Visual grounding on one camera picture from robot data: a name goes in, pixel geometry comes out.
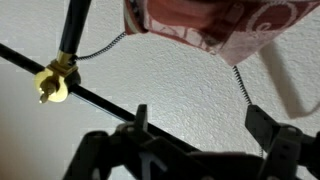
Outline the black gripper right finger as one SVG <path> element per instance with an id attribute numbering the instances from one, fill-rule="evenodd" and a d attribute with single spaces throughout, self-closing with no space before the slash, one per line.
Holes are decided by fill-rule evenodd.
<path id="1" fill-rule="evenodd" d="M 247 108 L 245 127 L 267 153 L 258 180 L 300 180 L 299 166 L 320 180 L 320 133 L 305 134 L 301 129 L 276 122 L 257 105 Z"/>

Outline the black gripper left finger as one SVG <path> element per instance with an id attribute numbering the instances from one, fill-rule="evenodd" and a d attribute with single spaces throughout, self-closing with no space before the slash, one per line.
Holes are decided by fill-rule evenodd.
<path id="1" fill-rule="evenodd" d="M 112 135 L 84 135 L 63 180 L 108 180 L 124 166 L 137 180 L 196 179 L 198 162 L 177 144 L 149 132 L 147 106 L 138 106 L 133 122 L 120 124 Z"/>

